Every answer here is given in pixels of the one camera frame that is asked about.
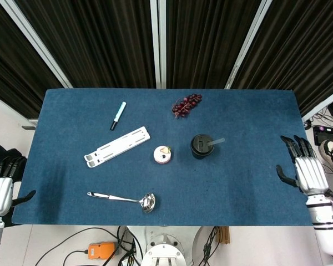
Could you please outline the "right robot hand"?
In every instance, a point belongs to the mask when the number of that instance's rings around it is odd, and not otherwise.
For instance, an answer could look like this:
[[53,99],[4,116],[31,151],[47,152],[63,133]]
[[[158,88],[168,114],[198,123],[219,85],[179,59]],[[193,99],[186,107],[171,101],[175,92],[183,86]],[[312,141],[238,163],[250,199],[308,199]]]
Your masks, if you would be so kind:
[[279,179],[283,183],[299,188],[307,196],[324,195],[328,191],[329,185],[323,166],[308,140],[297,135],[293,139],[283,135],[280,138],[288,149],[296,177],[294,179],[287,177],[282,167],[277,165],[276,171]]

